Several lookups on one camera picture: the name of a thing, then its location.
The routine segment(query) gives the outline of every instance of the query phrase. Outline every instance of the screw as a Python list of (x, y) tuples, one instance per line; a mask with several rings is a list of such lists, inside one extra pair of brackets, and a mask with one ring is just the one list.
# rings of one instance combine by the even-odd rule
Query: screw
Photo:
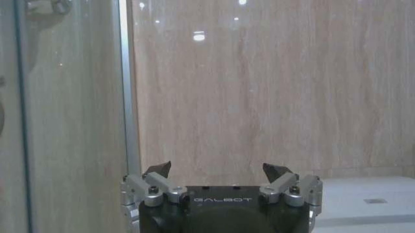
[(149, 193), (150, 193), (150, 194), (158, 194), (158, 193), (159, 193), (159, 187), (151, 186), (151, 187), (149, 188)]
[(290, 193), (297, 195), (301, 194), (301, 188), (298, 186), (291, 186)]

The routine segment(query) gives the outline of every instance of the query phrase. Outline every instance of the shower fixture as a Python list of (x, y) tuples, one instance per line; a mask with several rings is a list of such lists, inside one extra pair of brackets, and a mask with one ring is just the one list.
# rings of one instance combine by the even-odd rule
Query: shower fixture
[(66, 15), (73, 8), (73, 0), (29, 0), (27, 9), (30, 12), (43, 9), (51, 13)]

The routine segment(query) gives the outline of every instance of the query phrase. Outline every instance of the glass panel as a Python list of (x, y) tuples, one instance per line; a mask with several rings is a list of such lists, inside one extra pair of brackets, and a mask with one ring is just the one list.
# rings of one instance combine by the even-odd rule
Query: glass panel
[(142, 164), (415, 175), (415, 1), (133, 0)]
[(34, 228), (121, 232), (126, 146), (118, 1), (53, 2), (61, 5), (27, 2), (23, 20)]
[(27, 232), (14, 0), (0, 0), (0, 232)]

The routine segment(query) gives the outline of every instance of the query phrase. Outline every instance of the glass shower door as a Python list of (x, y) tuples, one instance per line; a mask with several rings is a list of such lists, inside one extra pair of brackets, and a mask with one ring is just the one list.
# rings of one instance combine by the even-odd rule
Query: glass shower door
[(21, 2), (34, 232), (122, 232), (118, 1)]
[(0, 232), (26, 233), (22, 101), (14, 0), (0, 1)]

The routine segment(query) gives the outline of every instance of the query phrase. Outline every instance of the beige marble wall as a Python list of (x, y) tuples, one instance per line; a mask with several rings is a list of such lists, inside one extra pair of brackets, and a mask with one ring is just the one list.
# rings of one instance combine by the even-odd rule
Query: beige marble wall
[(118, 1), (74, 0), (26, 16), (25, 67), (34, 230), (123, 231), (126, 174)]
[(23, 128), (14, 0), (0, 0), (0, 233), (27, 233)]
[(134, 0), (143, 166), (414, 176), (415, 2)]

